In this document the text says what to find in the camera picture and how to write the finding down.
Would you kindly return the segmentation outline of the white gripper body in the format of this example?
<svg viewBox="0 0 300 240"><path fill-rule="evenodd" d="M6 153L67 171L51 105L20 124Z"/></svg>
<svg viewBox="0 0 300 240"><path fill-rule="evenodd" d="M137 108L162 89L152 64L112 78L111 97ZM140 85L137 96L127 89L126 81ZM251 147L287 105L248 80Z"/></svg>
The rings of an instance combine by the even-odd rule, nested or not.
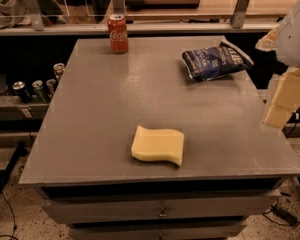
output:
<svg viewBox="0 0 300 240"><path fill-rule="evenodd" d="M281 21L276 37L277 60L300 68L300 0Z"/></svg>

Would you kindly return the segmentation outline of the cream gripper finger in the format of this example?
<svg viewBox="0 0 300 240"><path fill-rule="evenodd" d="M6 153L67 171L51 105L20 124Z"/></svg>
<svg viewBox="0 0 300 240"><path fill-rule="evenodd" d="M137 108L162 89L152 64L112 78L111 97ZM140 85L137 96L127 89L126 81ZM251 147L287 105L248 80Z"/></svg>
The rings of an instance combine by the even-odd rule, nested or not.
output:
<svg viewBox="0 0 300 240"><path fill-rule="evenodd" d="M289 67L282 75L273 75L267 89L263 123L282 128L300 108L300 68Z"/></svg>
<svg viewBox="0 0 300 240"><path fill-rule="evenodd" d="M278 28L275 27L270 30L265 36L259 39L255 45L255 48L260 51L269 52L277 49L276 38Z"/></svg>

